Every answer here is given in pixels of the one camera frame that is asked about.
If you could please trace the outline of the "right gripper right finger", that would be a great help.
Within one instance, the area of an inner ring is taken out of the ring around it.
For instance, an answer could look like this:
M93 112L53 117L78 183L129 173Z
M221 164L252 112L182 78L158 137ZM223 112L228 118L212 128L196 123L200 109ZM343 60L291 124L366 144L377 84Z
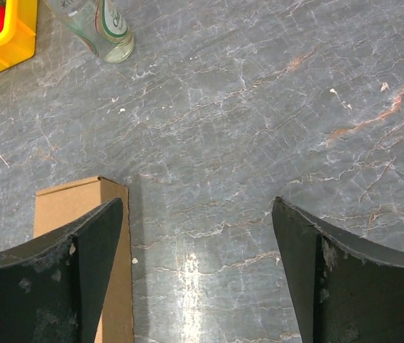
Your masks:
M282 198L272 223L304 342L404 342L404 252Z

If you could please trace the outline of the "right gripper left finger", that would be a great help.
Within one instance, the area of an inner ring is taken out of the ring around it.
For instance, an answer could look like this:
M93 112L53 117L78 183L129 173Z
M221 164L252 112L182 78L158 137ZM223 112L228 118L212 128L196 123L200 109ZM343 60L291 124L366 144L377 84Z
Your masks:
M0 342L93 342L122 220L111 199L0 252Z

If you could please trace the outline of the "brown cardboard box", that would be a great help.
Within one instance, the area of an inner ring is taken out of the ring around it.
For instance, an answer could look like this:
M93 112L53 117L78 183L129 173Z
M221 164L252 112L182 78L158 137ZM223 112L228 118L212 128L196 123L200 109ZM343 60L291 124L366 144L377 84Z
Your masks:
M103 176L89 177L36 192L34 237L74 221L100 204L120 198L122 229L95 342L133 342L132 256L129 190Z

